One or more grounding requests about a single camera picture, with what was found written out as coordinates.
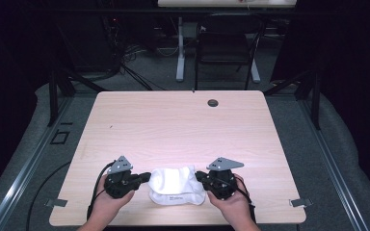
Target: chair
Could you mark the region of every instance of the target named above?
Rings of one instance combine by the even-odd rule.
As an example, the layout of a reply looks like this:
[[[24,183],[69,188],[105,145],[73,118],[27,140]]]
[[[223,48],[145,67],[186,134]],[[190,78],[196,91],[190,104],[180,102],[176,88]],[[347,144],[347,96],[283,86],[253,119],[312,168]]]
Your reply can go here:
[[[204,17],[197,26],[194,89],[198,89],[198,65],[208,64],[238,65],[236,71],[247,65],[247,90],[254,53],[263,31],[263,20],[252,13],[212,13]]]

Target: table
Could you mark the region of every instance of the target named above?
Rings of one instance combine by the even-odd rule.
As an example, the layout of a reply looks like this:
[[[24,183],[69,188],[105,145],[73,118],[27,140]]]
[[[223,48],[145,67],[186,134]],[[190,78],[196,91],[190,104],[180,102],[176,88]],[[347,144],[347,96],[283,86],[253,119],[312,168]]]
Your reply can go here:
[[[211,107],[208,100],[219,105]],[[133,173],[188,165],[207,172],[218,157],[242,162],[232,171],[245,178],[258,223],[301,223],[299,194],[264,95],[253,90],[106,91],[92,107],[50,223],[86,221],[99,172],[124,155]],[[142,184],[111,225],[227,224],[206,197],[201,205],[161,206]]]
[[[158,0],[158,6],[162,8],[294,8],[297,0]],[[178,20],[178,65],[176,69],[176,81],[184,80],[185,55],[183,48],[183,22],[182,17]],[[251,66],[251,76],[254,83],[260,83],[260,77],[255,60]]]

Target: folded white fabric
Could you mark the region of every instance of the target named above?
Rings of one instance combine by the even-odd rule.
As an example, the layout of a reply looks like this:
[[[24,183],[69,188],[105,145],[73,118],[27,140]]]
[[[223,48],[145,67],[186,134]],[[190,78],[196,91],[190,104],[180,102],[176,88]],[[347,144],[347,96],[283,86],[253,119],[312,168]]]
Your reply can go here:
[[[203,203],[206,191],[195,176],[194,167],[157,168],[148,181],[149,197],[157,204]]]

